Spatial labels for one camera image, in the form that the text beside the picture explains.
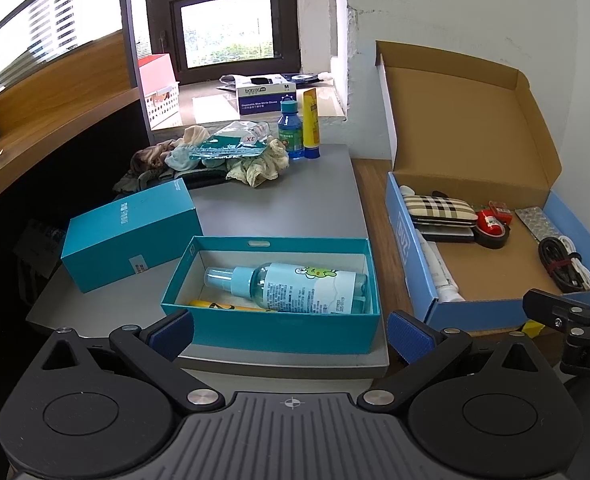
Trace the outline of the open teal box tray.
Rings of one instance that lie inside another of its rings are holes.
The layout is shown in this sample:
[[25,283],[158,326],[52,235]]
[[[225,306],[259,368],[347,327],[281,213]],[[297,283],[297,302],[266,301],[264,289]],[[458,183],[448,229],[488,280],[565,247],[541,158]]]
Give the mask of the open teal box tray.
[[367,354],[382,309],[365,238],[193,237],[161,297],[188,310],[196,344]]

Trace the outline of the silver pill blister pack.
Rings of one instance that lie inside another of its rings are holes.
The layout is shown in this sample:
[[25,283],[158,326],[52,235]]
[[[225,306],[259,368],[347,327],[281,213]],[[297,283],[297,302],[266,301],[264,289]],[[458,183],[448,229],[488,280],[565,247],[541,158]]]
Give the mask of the silver pill blister pack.
[[548,237],[559,238],[562,235],[540,207],[516,209],[515,214],[537,242]]

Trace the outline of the blue cardboard mailer box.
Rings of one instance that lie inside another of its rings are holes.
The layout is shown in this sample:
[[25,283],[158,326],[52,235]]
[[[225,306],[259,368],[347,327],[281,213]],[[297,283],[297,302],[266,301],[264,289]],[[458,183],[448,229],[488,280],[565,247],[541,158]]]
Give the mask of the blue cardboard mailer box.
[[523,324],[527,290],[556,292],[527,226],[514,220],[499,249],[440,243],[460,294],[444,301],[401,191],[440,192],[473,206],[537,206],[590,268],[590,231],[554,192],[562,165],[527,77],[483,58],[390,41],[376,44],[375,63],[393,156],[385,204],[415,316],[436,330]]

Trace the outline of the grey desk mat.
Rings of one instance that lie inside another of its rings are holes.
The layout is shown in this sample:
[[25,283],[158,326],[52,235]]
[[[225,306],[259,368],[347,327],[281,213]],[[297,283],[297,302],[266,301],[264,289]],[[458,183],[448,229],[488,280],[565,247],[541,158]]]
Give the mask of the grey desk mat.
[[[192,192],[208,236],[367,237],[367,225],[349,152],[326,145],[316,160],[292,162],[278,180],[249,188],[221,184]],[[50,328],[71,326],[87,337],[104,337],[132,323],[161,317],[161,297],[177,263],[169,261],[83,294],[68,271],[54,272],[28,320]],[[321,356],[214,348],[193,344],[178,363],[200,372],[289,379],[373,379],[389,359],[384,333],[362,356]]]

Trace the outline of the yellow blue upright tube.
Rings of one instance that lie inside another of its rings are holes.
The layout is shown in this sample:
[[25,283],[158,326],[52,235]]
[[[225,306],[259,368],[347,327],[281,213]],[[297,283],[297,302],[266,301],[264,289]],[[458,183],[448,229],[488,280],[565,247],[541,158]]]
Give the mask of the yellow blue upright tube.
[[320,157],[318,101],[315,89],[306,90],[303,94],[303,143],[306,158]]

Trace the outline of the red black tape roll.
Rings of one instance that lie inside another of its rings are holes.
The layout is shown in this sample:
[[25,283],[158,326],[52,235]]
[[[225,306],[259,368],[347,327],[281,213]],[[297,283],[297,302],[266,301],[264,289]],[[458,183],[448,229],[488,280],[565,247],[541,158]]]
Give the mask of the red black tape roll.
[[490,209],[481,209],[473,227],[474,240],[482,247],[500,249],[508,241],[510,227],[501,222]]

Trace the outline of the white blue glove box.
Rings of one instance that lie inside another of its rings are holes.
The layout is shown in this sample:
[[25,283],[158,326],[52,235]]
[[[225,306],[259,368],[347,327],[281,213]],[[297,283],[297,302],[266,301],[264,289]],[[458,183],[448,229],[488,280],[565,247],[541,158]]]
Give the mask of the white blue glove box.
[[296,84],[250,84],[237,88],[237,110],[241,116],[279,112],[283,101],[296,100]]

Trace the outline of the blue medicine bottle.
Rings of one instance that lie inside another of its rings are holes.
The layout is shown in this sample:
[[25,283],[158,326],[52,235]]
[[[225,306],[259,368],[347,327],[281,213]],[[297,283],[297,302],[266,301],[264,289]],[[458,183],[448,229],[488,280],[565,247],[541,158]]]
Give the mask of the blue medicine bottle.
[[284,100],[280,104],[281,116],[278,120],[279,139],[290,159],[304,157],[303,123],[298,115],[297,102]]

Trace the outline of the teal box lid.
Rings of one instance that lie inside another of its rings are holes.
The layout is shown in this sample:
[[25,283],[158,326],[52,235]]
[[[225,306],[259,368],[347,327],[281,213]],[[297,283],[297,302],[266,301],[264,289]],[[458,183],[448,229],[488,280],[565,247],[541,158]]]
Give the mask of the teal box lid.
[[202,234],[188,188],[177,179],[73,218],[61,259],[78,289],[91,292],[181,257]]

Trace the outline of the white pink storage basket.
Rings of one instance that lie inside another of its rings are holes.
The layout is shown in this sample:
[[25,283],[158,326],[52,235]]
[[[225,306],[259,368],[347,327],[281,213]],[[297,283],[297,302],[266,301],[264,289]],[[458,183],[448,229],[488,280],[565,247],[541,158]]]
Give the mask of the white pink storage basket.
[[179,106],[179,84],[170,55],[151,54],[138,59],[140,87],[152,129],[182,125]]

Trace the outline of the wooden desk partition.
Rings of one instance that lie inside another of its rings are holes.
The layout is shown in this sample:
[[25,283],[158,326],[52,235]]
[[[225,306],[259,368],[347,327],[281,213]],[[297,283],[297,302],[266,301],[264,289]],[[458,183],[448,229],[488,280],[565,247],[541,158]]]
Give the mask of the wooden desk partition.
[[89,42],[0,93],[0,194],[82,131],[137,102],[121,32]]

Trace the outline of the clear blue spray bottle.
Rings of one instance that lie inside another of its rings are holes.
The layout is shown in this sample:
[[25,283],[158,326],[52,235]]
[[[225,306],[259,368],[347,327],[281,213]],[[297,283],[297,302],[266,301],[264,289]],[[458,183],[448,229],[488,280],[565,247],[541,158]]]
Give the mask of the clear blue spray bottle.
[[362,313],[368,292],[365,274],[278,262],[207,268],[204,284],[269,311],[302,314]]

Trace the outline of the dark framed window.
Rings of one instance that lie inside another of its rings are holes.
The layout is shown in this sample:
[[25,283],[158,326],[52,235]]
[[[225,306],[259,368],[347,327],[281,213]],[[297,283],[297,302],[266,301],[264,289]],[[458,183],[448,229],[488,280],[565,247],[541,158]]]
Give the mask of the dark framed window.
[[297,0],[146,0],[146,16],[181,84],[301,70]]

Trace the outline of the plaid beige pouch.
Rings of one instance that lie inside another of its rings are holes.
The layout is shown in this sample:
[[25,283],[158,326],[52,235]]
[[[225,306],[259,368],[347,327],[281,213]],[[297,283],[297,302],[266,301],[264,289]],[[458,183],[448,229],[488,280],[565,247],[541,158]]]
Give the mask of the plaid beige pouch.
[[422,226],[473,226],[476,211],[465,200],[443,196],[408,195],[403,197],[411,220]]

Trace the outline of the cream crumpled cloth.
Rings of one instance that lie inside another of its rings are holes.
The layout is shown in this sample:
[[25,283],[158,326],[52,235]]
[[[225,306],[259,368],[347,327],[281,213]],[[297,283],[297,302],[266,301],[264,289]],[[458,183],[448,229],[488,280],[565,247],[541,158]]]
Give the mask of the cream crumpled cloth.
[[283,143],[268,136],[266,148],[260,155],[228,160],[225,180],[258,188],[263,182],[277,180],[280,172],[288,166],[289,154]]

